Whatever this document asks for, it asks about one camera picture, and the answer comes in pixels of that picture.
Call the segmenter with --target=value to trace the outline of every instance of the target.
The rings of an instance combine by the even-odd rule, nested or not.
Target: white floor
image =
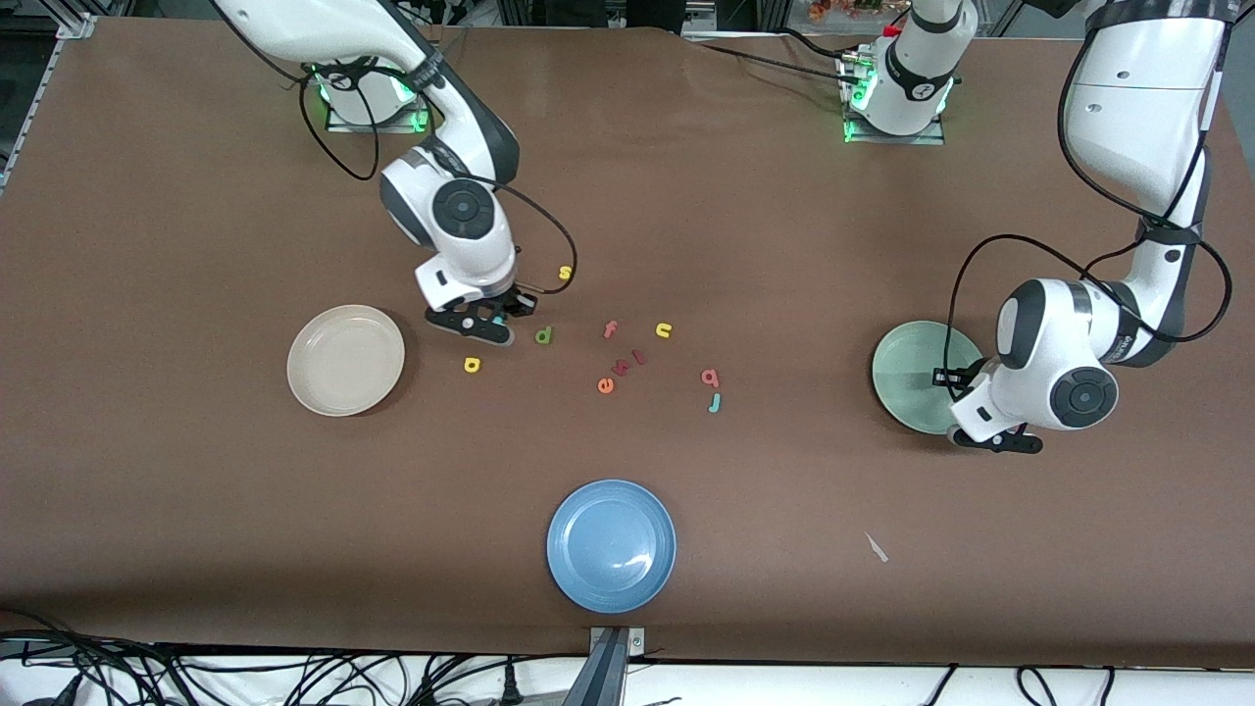
[[[497,661],[483,658],[467,668]],[[359,665],[370,658],[359,660]],[[418,683],[423,657],[405,661],[412,687]],[[212,658],[193,662],[217,666],[289,665],[294,657]],[[525,696],[562,692],[575,680],[582,661],[561,658],[525,662],[517,666],[518,688]],[[383,701],[397,703],[403,678],[400,670],[371,672],[380,682]],[[290,693],[300,668],[262,675],[201,675],[197,680],[206,688],[240,706],[279,706]],[[927,701],[945,667],[792,667],[792,666],[676,666],[656,665],[633,667],[626,685],[624,706],[648,706],[680,697],[678,706],[919,706]],[[0,706],[20,706],[40,697],[55,696],[69,681],[73,670],[54,667],[23,667],[16,661],[0,663]],[[1102,670],[1042,670],[1059,706],[1096,706],[1106,680]],[[123,695],[134,688],[117,680]],[[339,683],[329,677],[326,690],[316,690],[301,700],[315,703]],[[168,681],[163,682],[168,690]],[[1032,677],[1029,693],[1048,703]],[[492,670],[442,690],[442,701],[462,698],[472,705],[487,705],[499,698],[502,671]],[[78,706],[105,706],[103,692],[84,686]],[[340,706],[370,706],[365,691],[353,691],[335,697]],[[1255,673],[1204,672],[1166,670],[1119,670],[1107,701],[1108,706],[1242,706],[1255,705]],[[959,668],[950,680],[937,706],[963,705],[1025,705],[1015,683],[1015,670],[971,667]]]

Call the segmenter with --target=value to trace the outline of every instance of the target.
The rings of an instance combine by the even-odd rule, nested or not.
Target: metal frame
[[[94,24],[94,20],[89,20],[85,24]],[[30,102],[30,108],[26,109],[26,118],[21,120],[21,130],[18,132],[18,139],[13,142],[13,153],[9,154],[9,159],[4,163],[4,171],[0,172],[0,194],[4,194],[5,187],[9,184],[9,174],[13,172],[14,164],[18,163],[18,153],[21,152],[21,145],[26,142],[26,133],[30,132],[30,123],[35,119],[35,110],[39,109],[39,103],[44,99],[44,90],[48,88],[48,82],[53,79],[53,69],[56,68],[56,60],[61,56],[61,49],[65,48],[64,39],[58,39],[56,45],[53,46],[53,54],[48,58],[48,66],[44,68],[44,75],[39,79],[39,88],[35,89],[35,98]]]
[[[596,643],[589,660],[575,677],[562,706],[619,706],[628,678],[628,656],[634,628],[594,628]],[[644,638],[640,640],[644,647]]]
[[[56,39],[85,39],[92,36],[94,16],[129,15],[134,0],[39,0],[60,29]]]
[[[1015,20],[1019,19],[1019,14],[1023,10],[1024,10],[1023,0],[1012,0],[1012,4],[1007,5],[1007,9],[1003,10],[1003,14],[998,18],[998,21],[994,23],[994,26],[989,28],[989,36],[1004,36],[1007,34],[1007,30],[1009,30],[1012,25],[1015,24]]]
[[[543,3],[545,0],[497,0],[497,9],[501,10],[501,21],[508,26],[522,26],[532,24],[530,5]],[[628,0],[605,0],[607,13],[622,14],[628,9]],[[783,4],[786,11],[788,3]],[[686,0],[684,11],[688,15],[703,18],[717,16],[715,0]]]
[[[788,24],[791,0],[756,0],[758,3],[758,30],[774,31]]]

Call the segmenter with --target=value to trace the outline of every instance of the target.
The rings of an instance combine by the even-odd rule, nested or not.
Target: green led light
[[[430,122],[432,113],[425,107],[417,113],[410,113],[409,115],[409,127],[413,128],[414,132],[425,132],[427,125]]]
[[[871,92],[876,88],[876,70],[867,71],[867,76],[858,82],[858,87],[862,90],[855,90],[850,103],[856,109],[865,110],[867,109],[867,102],[871,100]]]
[[[390,80],[393,82],[393,90],[397,92],[397,98],[400,99],[402,103],[409,103],[414,99],[414,92],[410,90],[408,85],[397,79]]]
[[[941,90],[941,102],[937,103],[937,113],[936,114],[940,115],[941,110],[945,110],[945,100],[946,100],[946,98],[950,97],[950,89],[951,88],[954,88],[954,82],[953,80],[949,82],[949,83],[946,83],[945,88]]]

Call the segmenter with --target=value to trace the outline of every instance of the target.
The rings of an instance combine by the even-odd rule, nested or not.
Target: blue plate
[[[644,488],[599,480],[562,502],[548,534],[550,573],[562,593],[597,613],[649,603],[675,567],[675,525]]]

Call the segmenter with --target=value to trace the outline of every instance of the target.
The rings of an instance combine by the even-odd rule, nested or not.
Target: green plate
[[[894,419],[924,434],[945,434],[954,425],[950,395],[932,386],[932,369],[941,367],[945,324],[910,321],[885,334],[871,361],[871,382],[880,404]],[[980,349],[954,329],[950,369],[980,360]]]

